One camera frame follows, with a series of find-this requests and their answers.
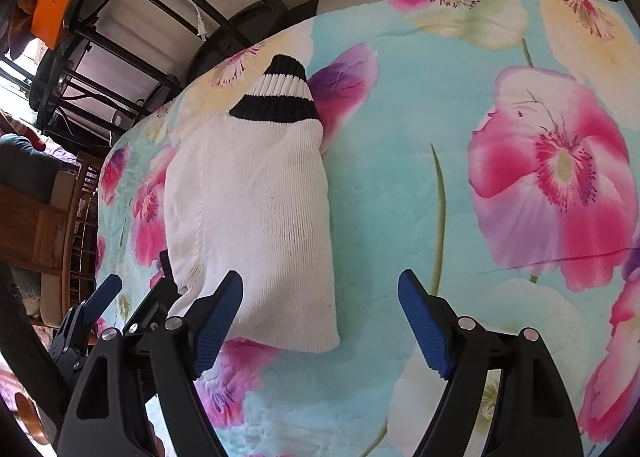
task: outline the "beige cushion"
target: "beige cushion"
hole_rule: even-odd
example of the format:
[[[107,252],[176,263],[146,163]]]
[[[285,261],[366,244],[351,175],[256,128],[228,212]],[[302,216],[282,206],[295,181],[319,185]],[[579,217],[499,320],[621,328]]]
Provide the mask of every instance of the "beige cushion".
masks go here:
[[[75,185],[76,176],[74,174],[62,170],[59,171],[53,182],[49,204],[59,210],[68,210]],[[61,235],[56,236],[54,240],[56,251],[64,248],[64,237],[64,231],[62,231]],[[60,277],[54,277],[53,275],[40,275],[40,283],[40,317],[42,322],[50,327],[60,327],[62,318],[66,314],[66,311],[62,311],[62,281]]]

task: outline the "turquoise bedsheet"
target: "turquoise bedsheet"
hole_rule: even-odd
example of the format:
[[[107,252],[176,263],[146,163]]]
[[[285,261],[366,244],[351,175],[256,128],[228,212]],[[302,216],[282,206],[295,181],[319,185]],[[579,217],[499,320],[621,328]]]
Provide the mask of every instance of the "turquoise bedsheet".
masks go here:
[[[489,328],[540,330],[597,456],[640,395],[638,36],[603,0],[390,0],[233,56],[105,163],[98,280],[118,273],[124,288],[100,327],[121,328],[159,278],[175,151],[290,54],[325,129],[341,342],[322,355],[225,342],[196,387],[230,457],[412,454],[444,382],[398,304],[406,268]],[[157,400],[148,411],[172,455]]]

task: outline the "wooden chair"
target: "wooden chair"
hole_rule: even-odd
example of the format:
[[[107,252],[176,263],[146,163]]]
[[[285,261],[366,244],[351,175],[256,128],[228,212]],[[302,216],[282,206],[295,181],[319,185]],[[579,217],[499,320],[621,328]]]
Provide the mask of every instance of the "wooden chair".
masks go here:
[[[58,173],[49,204],[0,185],[0,260],[40,273],[35,325],[60,326],[68,309],[95,290],[102,162],[81,152],[78,163],[70,172]]]

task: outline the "knit garment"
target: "knit garment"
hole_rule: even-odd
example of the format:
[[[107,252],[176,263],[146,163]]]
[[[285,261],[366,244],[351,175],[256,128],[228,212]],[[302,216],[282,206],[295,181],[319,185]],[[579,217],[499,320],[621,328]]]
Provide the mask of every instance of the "knit garment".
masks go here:
[[[183,315],[237,271],[244,297],[228,339],[323,352],[339,337],[322,124],[305,69],[271,66],[229,113],[208,117],[166,174],[169,257]]]

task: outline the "floral bedsheet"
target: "floral bedsheet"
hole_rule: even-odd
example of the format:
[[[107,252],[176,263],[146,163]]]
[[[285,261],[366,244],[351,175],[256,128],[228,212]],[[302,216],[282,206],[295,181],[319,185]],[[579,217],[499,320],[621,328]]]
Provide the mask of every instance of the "floral bedsheet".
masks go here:
[[[122,327],[159,278],[166,167],[274,54],[324,125],[340,346],[223,345],[196,388],[231,457],[410,456],[444,382],[398,304],[412,268],[485,326],[540,330],[597,456],[640,395],[640,47],[604,0],[388,0],[239,53],[127,132],[99,187],[98,279]],[[488,376],[467,455],[479,455]],[[148,405],[168,455],[156,400]]]

